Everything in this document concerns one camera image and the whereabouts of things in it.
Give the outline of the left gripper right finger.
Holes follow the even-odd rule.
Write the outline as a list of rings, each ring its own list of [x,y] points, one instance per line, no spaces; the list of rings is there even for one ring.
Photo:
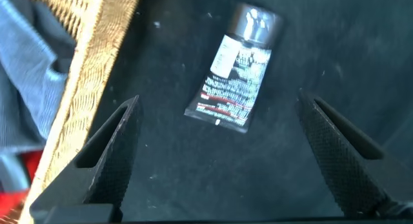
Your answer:
[[[335,202],[348,217],[412,217],[412,171],[346,117],[300,90],[299,122]]]

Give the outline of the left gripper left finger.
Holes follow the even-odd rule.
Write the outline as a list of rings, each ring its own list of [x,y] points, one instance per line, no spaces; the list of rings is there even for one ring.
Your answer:
[[[122,103],[31,204],[34,221],[120,222],[142,119],[139,96]]]

